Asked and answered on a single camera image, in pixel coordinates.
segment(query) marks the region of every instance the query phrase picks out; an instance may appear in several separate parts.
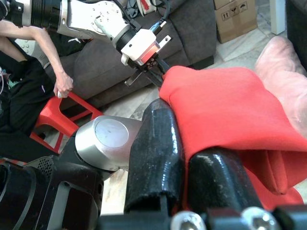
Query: person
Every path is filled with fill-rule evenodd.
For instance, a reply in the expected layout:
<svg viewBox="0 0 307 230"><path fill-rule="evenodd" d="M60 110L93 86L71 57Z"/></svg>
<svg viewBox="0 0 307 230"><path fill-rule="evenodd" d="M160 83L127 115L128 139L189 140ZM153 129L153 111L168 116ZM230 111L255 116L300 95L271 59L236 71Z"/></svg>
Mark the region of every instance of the person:
<svg viewBox="0 0 307 230"><path fill-rule="evenodd" d="M9 38L36 40L56 75L55 84L40 62L24 53ZM54 152L29 136L47 101L60 92L67 97L73 80L63 69L47 31L37 27L18 28L0 21L0 157L29 162Z"/></svg>

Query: silver cylinder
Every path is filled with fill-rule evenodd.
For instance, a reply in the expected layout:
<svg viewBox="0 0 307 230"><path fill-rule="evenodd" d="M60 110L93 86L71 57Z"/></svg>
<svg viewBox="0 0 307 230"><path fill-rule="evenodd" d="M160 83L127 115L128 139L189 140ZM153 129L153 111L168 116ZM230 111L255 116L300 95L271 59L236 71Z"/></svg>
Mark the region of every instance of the silver cylinder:
<svg viewBox="0 0 307 230"><path fill-rule="evenodd" d="M99 116L77 131L77 152L85 162L102 170L128 168L130 149L140 127L137 120Z"/></svg>

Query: cardboard box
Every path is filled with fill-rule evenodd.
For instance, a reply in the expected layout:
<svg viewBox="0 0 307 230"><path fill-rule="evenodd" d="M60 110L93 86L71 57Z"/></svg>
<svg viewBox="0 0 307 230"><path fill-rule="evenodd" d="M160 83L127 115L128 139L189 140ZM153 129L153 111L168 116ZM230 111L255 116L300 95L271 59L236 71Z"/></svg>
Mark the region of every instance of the cardboard box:
<svg viewBox="0 0 307 230"><path fill-rule="evenodd" d="M219 8L227 5L228 3L232 2L234 0L214 0L214 8L218 10Z"/></svg>
<svg viewBox="0 0 307 230"><path fill-rule="evenodd" d="M234 0L216 10L215 17L221 43L258 27L255 0Z"/></svg>

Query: white cable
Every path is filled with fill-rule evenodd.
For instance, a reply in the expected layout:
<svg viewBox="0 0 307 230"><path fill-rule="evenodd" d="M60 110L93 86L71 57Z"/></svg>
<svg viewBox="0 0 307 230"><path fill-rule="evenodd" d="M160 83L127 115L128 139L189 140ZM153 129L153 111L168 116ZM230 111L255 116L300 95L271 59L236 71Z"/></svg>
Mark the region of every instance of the white cable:
<svg viewBox="0 0 307 230"><path fill-rule="evenodd" d="M2 87L1 87L1 91L0 91L0 95L1 95L1 93L2 93L2 91L3 91L3 89L4 89L4 78L3 78L3 75L2 75L2 69L1 69L1 67L0 67L0 75L1 75L1 81L2 81Z"/></svg>

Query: speaker grille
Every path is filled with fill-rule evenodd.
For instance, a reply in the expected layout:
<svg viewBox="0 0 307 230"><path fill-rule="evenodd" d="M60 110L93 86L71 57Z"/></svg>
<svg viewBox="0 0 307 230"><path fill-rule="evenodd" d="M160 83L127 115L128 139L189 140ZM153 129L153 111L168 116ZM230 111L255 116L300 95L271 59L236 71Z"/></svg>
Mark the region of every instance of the speaker grille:
<svg viewBox="0 0 307 230"><path fill-rule="evenodd" d="M39 159L37 169L39 169L48 179L50 179L53 169L52 161L49 158Z"/></svg>

